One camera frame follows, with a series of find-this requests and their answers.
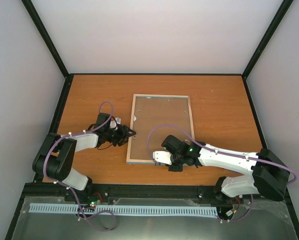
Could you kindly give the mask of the blue wooden photo frame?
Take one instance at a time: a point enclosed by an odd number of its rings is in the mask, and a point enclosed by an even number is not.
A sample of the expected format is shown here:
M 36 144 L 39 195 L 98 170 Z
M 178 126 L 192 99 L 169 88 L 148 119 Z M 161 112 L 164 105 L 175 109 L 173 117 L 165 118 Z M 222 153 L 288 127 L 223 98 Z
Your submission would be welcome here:
M 130 128 L 136 135 L 128 140 L 126 163 L 152 165 L 167 136 L 186 143 L 195 137 L 190 96 L 134 94 Z

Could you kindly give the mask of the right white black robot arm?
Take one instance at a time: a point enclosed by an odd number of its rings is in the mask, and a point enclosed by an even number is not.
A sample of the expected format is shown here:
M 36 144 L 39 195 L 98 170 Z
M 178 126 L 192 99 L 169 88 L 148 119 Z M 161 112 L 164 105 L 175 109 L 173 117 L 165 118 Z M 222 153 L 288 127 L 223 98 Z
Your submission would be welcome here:
M 269 149 L 239 152 L 204 142 L 186 143 L 173 135 L 168 135 L 161 146 L 163 150 L 154 151 L 152 157 L 156 163 L 168 166 L 170 172 L 181 172 L 187 165 L 239 173 L 237 177 L 223 176 L 217 180 L 214 191 L 220 200 L 239 195 L 261 195 L 276 202 L 285 198 L 291 171 Z

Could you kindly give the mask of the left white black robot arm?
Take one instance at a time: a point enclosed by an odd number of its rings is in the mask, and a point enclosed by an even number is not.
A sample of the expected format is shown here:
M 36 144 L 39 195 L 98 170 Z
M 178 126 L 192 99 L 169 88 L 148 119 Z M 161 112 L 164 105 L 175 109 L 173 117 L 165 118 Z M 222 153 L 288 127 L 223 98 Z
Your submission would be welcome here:
M 93 182 L 90 177 L 74 169 L 75 153 L 98 149 L 104 143 L 121 147 L 135 135 L 136 132 L 122 125 L 119 118 L 108 113 L 99 113 L 96 122 L 81 133 L 65 135 L 49 133 L 33 160 L 32 170 L 76 190 L 78 198 L 85 202 L 89 201 L 94 195 Z

